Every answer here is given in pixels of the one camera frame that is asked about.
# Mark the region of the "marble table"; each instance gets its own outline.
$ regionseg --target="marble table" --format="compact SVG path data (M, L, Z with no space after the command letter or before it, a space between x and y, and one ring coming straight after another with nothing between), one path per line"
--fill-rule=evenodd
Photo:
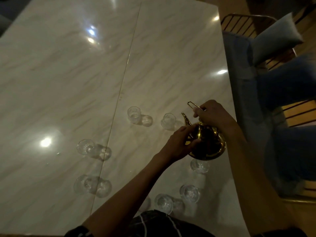
M32 0L0 38L0 233L63 235L131 180L171 131L160 120L187 101L216 99L235 116L218 8L194 0ZM138 106L150 126L131 124ZM108 160L76 151L90 138ZM180 219L216 236L248 236L228 155L207 174L173 164L149 194L201 190ZM73 191L89 174L108 180L105 198Z

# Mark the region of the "teapot spout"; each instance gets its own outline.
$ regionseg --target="teapot spout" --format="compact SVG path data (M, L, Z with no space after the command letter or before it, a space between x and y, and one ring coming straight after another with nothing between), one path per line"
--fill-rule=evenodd
M185 125L192 125L191 122L189 121L189 118L182 112L181 113L184 117L184 123Z

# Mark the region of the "left hand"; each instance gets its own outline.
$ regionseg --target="left hand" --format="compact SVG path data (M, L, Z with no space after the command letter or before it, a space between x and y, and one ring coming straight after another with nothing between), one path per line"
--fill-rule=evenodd
M167 161L172 164L188 155L196 144L201 141L200 139L195 139L189 145L185 145L189 133L191 133L195 127L196 124L186 125L175 131L159 152L159 154L162 155L161 158L166 158Z

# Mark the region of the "gold teapot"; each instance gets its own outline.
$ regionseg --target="gold teapot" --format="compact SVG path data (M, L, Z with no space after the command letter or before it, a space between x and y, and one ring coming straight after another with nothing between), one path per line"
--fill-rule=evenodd
M189 101L188 105L192 109L193 107L190 103L200 108L195 103ZM192 125L188 117L183 112L182 115L184 117L185 125ZM189 134L185 144L190 144L190 142L194 139L201 139L201 142L196 145L189 155L200 160L212 160L221 156L226 149L226 142L223 134L216 127L208 126L200 121L200 119L197 124L198 125L194 131Z

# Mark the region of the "hand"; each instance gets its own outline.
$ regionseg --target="hand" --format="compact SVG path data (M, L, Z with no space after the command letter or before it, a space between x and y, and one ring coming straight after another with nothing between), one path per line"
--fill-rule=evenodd
M200 139L196 139L189 145L185 145L189 133L191 133L195 127L196 124L186 125L175 131L159 152L161 154L160 158L166 158L166 160L172 164L188 155L195 145L201 141Z
M235 119L215 100L208 100L200 108L193 108L193 116L199 116L200 120L207 125L218 127L224 134L238 127Z

